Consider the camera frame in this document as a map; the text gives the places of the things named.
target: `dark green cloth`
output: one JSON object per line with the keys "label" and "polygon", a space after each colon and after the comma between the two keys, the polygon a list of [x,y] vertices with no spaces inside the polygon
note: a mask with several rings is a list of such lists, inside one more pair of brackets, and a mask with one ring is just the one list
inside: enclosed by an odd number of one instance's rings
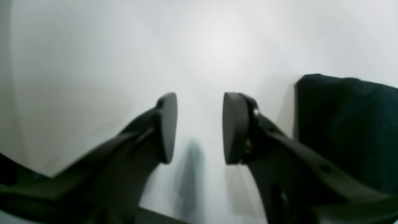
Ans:
{"label": "dark green cloth", "polygon": [[296,106],[301,143],[364,184],[398,193],[398,89],[305,75]]}

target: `black plastic arm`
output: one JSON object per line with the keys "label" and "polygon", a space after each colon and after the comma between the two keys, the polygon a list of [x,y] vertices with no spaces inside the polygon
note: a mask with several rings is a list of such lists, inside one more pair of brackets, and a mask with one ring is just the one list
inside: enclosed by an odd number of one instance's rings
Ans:
{"label": "black plastic arm", "polygon": [[398,219],[396,197],[363,185],[286,137],[244,94],[224,96],[223,137],[226,163],[249,167],[269,224],[381,224]]}
{"label": "black plastic arm", "polygon": [[0,209],[44,223],[134,223],[151,172],[173,158],[174,93],[52,179],[0,188]]}

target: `hole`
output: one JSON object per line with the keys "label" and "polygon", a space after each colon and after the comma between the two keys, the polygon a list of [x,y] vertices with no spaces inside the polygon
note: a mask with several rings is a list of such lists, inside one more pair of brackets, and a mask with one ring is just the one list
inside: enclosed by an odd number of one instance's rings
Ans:
{"label": "hole", "polygon": [[286,212],[289,209],[287,194],[277,185],[270,188],[271,201],[276,210]]}
{"label": "hole", "polygon": [[330,172],[332,172],[332,169],[331,169],[329,166],[326,166],[326,165],[322,165],[322,166],[321,166],[321,170],[322,170],[323,172],[325,172],[325,173],[330,173]]}

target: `dark object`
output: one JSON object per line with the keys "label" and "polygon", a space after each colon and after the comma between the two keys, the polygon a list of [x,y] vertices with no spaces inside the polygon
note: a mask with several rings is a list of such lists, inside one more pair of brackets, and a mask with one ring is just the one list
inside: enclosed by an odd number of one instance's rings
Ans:
{"label": "dark object", "polygon": [[244,94],[225,94],[223,134],[226,163],[247,164],[269,224],[391,224],[398,219],[398,197],[363,185],[286,137]]}
{"label": "dark object", "polygon": [[139,208],[135,224],[187,224],[174,218]]}
{"label": "dark object", "polygon": [[0,209],[44,223],[134,223],[147,178],[172,160],[176,122],[177,98],[170,93],[55,178],[25,175],[0,186]]}
{"label": "dark object", "polygon": [[296,97],[301,143],[364,184],[398,194],[398,89],[314,74],[296,84]]}

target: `white surface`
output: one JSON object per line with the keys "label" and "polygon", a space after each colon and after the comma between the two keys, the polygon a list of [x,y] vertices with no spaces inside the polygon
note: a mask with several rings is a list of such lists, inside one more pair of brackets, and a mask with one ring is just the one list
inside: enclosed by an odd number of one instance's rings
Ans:
{"label": "white surface", "polygon": [[1,16],[0,150],[55,175],[174,91],[174,159],[141,206],[192,224],[266,223],[248,170],[224,164],[223,93],[253,96],[291,136],[304,74],[398,86],[397,4],[13,1]]}

